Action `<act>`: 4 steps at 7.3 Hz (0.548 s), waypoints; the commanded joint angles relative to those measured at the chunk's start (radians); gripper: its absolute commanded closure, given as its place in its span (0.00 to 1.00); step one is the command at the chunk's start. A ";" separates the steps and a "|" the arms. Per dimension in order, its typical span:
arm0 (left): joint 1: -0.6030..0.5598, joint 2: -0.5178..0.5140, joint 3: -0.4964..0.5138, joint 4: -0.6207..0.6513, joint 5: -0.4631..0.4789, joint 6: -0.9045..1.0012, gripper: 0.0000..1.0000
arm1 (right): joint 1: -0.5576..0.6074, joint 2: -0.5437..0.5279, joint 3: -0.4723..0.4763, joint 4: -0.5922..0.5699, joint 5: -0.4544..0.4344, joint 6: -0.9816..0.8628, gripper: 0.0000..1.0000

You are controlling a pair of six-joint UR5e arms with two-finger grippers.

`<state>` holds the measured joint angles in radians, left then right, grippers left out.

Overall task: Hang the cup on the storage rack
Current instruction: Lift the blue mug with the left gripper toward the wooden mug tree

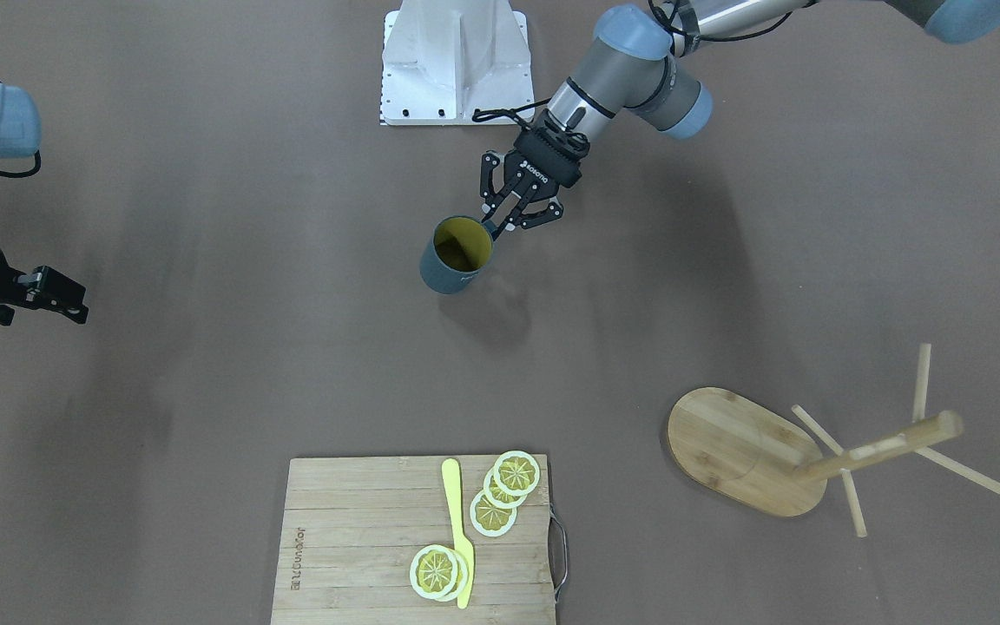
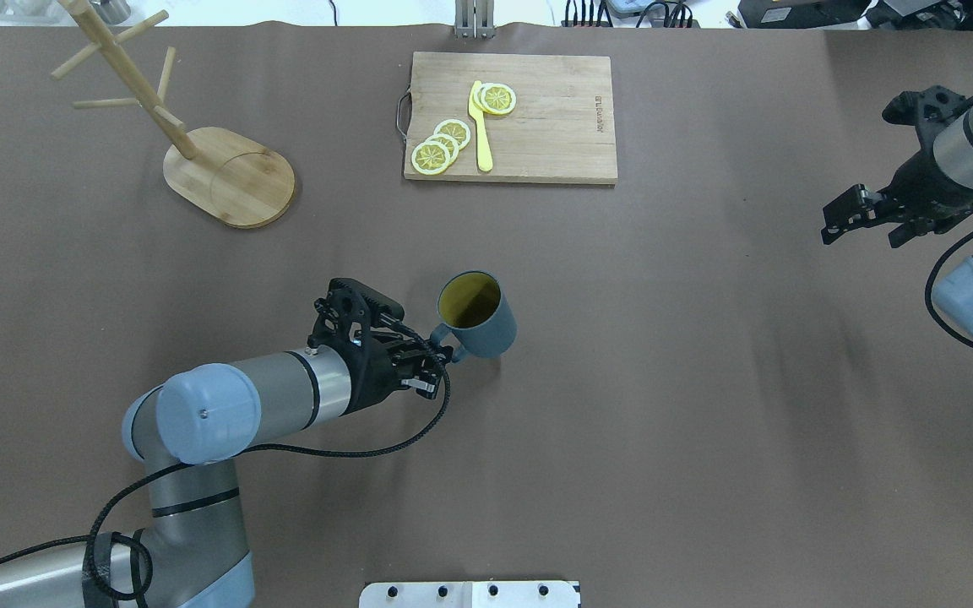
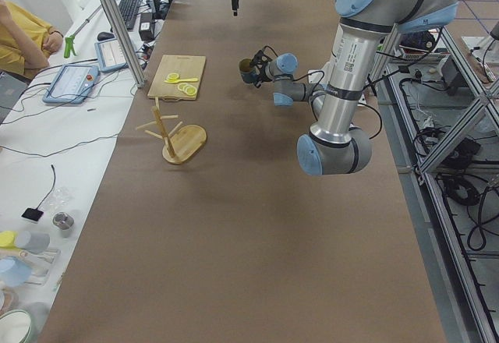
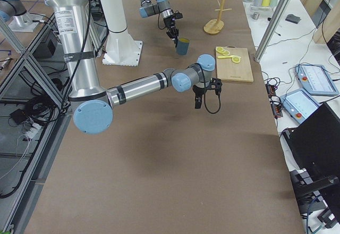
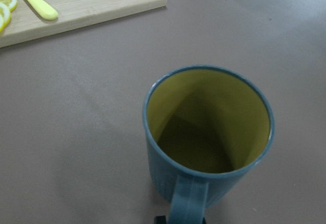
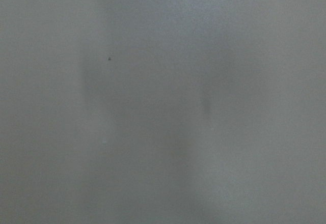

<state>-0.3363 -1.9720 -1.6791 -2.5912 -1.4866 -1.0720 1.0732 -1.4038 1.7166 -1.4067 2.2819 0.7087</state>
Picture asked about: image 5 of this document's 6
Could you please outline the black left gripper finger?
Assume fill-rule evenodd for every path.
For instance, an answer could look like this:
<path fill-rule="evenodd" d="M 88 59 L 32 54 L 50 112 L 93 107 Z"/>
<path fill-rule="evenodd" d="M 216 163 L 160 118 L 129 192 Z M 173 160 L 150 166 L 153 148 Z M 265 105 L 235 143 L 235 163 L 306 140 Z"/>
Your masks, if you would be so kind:
<path fill-rule="evenodd" d="M 154 224 L 166 224 L 166 217 L 164 215 L 156 216 L 154 218 Z"/>

